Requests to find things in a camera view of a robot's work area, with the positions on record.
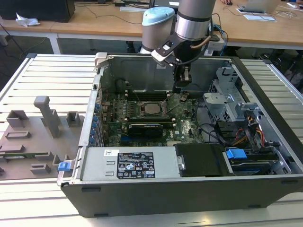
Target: sticker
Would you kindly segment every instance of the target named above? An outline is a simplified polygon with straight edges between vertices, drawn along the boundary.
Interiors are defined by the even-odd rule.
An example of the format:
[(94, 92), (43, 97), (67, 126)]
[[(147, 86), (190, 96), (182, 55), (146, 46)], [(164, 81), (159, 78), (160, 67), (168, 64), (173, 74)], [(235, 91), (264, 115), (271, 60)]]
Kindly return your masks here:
[(24, 156), (6, 156), (5, 159), (19, 159), (19, 158), (25, 158)]
[(155, 178), (153, 153), (118, 153), (119, 179)]
[(158, 69), (158, 70), (166, 69), (166, 66), (157, 65), (157, 69)]
[(171, 6), (179, 6), (179, 2), (176, 2), (176, 1), (170, 1), (169, 4)]
[(104, 156), (118, 156), (119, 150), (104, 150)]

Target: computer case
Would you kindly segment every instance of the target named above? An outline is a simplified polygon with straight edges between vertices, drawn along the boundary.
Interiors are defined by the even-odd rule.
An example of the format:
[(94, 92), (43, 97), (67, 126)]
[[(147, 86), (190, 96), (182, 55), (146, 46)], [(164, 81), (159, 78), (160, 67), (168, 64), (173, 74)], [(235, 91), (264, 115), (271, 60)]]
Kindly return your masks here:
[(18, 13), (26, 18), (69, 22), (74, 11), (74, 0), (0, 0), (3, 19), (16, 19)]

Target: barcode sticker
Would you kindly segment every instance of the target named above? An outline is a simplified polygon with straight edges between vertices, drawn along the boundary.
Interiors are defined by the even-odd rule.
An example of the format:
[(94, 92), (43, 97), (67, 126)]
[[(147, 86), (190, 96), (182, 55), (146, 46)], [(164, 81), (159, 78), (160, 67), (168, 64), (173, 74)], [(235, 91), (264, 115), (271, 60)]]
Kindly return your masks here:
[(104, 156), (118, 156), (119, 150), (104, 150)]
[(179, 2), (176, 2), (176, 1), (170, 1), (169, 4), (171, 6), (179, 6)]

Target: floor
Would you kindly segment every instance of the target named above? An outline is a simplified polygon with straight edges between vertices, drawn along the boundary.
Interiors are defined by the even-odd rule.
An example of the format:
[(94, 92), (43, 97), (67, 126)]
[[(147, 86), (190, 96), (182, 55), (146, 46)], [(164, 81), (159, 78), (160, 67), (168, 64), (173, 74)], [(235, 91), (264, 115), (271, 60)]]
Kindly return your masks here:
[[(47, 53), (52, 54), (50, 41), (41, 37), (14, 36), (15, 41), (25, 51), (25, 53)], [(7, 37), (8, 45), (0, 48), (0, 90), (14, 74), (25, 56), (14, 43)], [(127, 45), (125, 41), (94, 40), (95, 50), (91, 50), (89, 41), (84, 39), (59, 39), (59, 44), (64, 54), (96, 54), (97, 52), (121, 53), (126, 52)], [(140, 48), (140, 42), (135, 42), (136, 51)], [(260, 49), (259, 53), (271, 53), (271, 49)], [(253, 59), (251, 56), (253, 48), (240, 48), (237, 55), (242, 59)], [(282, 70), (285, 70), (290, 60), (296, 55), (295, 51), (287, 51), (283, 55), (284, 64)]]

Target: wooden desk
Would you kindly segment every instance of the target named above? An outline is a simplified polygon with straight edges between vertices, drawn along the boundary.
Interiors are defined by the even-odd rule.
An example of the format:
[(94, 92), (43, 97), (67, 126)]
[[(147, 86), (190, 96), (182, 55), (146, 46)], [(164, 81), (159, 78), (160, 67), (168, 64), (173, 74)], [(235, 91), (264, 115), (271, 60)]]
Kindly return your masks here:
[[(237, 15), (237, 4), (245, 3), (246, 0), (233, 0), (233, 6), (227, 6)], [(101, 39), (101, 40), (142, 40), (142, 17), (140, 12), (121, 12), (120, 7), (91, 6), (75, 4), (76, 11), (69, 23), (42, 21), (39, 26), (28, 28), (19, 26), (14, 20), (4, 20), (3, 25), (11, 35), (39, 36), (50, 39), (53, 52), (60, 54), (58, 38), (77, 39)], [(275, 15), (277, 22), (252, 21), (244, 16), (235, 16), (219, 0), (216, 1), (214, 13), (221, 17), (222, 27), (229, 35), (229, 46), (246, 46), (258, 48), (295, 49), (303, 50), (303, 12), (278, 7), (277, 10), (286, 10), (297, 14), (297, 17), (286, 18)], [(217, 16), (214, 16), (215, 23), (218, 23)], [(6, 33), (0, 28), (0, 35)]]
[[(227, 6), (234, 14), (240, 15), (237, 4), (244, 4), (245, 0), (234, 0), (232, 6)], [(286, 2), (280, 6), (287, 7)], [(228, 33), (231, 46), (265, 47), (278, 49), (303, 49), (303, 12), (277, 7), (278, 11), (289, 11), (297, 15), (297, 18), (274, 15), (277, 22), (247, 20), (244, 16), (235, 16), (226, 5), (216, 1), (214, 13), (221, 18), (222, 28)], [(219, 24), (217, 16), (214, 22)]]
[[(142, 18), (141, 12), (121, 12), (120, 7), (109, 6), (88, 6), (79, 7), (76, 5), (76, 11), (69, 23), (55, 23), (51, 27), (52, 32), (90, 34), (90, 35), (112, 35), (112, 36), (136, 36), (142, 37)], [(126, 21), (136, 23), (131, 24), (114, 16), (120, 17)]]

